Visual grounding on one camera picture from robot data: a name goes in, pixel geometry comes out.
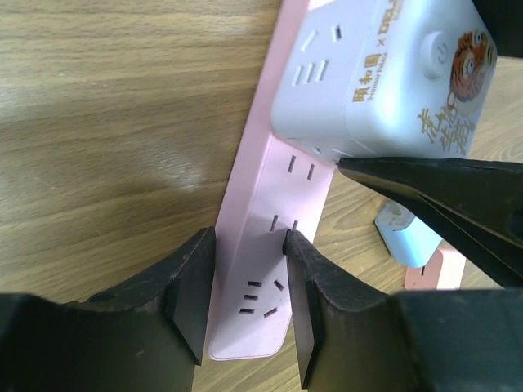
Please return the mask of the blue usb charger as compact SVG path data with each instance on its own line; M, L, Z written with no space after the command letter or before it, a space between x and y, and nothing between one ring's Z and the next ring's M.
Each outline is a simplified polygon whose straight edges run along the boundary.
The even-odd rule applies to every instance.
M410 268L422 268L442 237L404 206L387 201L374 220L391 257Z

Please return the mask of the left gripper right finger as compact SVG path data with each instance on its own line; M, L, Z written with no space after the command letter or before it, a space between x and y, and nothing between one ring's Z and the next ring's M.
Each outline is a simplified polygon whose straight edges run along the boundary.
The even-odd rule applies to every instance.
M309 391L519 391L519 289L388 295L284 242L302 388Z

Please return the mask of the pink power strip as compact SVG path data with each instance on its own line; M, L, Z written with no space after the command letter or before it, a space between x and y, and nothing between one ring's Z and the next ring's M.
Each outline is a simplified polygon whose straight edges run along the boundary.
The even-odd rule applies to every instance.
M285 235L313 239L333 167L276 138L270 108L300 24L314 1L284 1L216 223L206 346L216 361L264 358L291 319Z

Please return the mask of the white cube socket adapter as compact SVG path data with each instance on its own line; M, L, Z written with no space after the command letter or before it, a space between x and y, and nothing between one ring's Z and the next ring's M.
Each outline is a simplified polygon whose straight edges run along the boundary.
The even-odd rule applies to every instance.
M471 1L332 1L309 10L270 112L320 158L463 158L498 51Z

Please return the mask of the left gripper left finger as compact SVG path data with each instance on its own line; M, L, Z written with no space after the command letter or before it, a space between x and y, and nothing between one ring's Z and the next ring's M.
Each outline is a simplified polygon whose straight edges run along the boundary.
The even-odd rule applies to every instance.
M1 297L4 391L189 391L202 363L216 235L83 302Z

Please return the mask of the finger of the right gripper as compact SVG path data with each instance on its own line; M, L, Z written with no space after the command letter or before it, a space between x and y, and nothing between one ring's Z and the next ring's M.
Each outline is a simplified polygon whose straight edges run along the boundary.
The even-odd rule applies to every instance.
M406 207L500 286L521 287L521 164L344 158L338 170Z

